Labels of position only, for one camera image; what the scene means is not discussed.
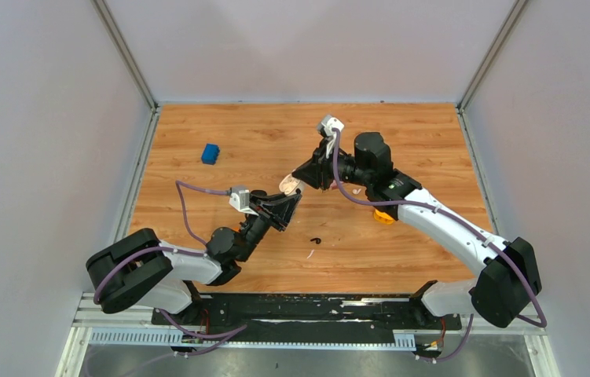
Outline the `white earbud charging case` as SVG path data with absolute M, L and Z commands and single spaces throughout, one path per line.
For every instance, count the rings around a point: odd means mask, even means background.
M 294 178 L 291 174 L 287 175 L 279 184 L 279 190 L 286 196 L 293 196 L 300 193 L 305 188 L 305 184 Z

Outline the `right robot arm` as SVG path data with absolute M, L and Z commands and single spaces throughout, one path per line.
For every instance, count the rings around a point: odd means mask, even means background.
M 292 172 L 294 179 L 320 190 L 335 185 L 350 201 L 425 233 L 474 274 L 470 280 L 425 284 L 410 306 L 414 324 L 429 328 L 443 316 L 467 314 L 498 328 L 515 319 L 547 327 L 537 301 L 542 284 L 530 242 L 522 237 L 506 240 L 448 208 L 394 167 L 390 146 L 380 133 L 358 134 L 351 154 L 340 148 L 340 130 L 322 135 L 311 158 Z

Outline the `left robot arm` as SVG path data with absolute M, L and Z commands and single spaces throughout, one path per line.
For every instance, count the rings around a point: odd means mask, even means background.
M 222 194 L 245 219 L 238 229 L 214 230 L 201 250 L 175 246 L 143 228 L 92 255 L 86 270 L 95 288 L 93 301 L 102 312 L 139 305 L 163 309 L 183 324 L 196 323 L 202 303 L 192 283 L 227 284 L 269 230 L 283 232 L 288 227 L 302 198 L 299 188 L 269 195 L 234 186 Z

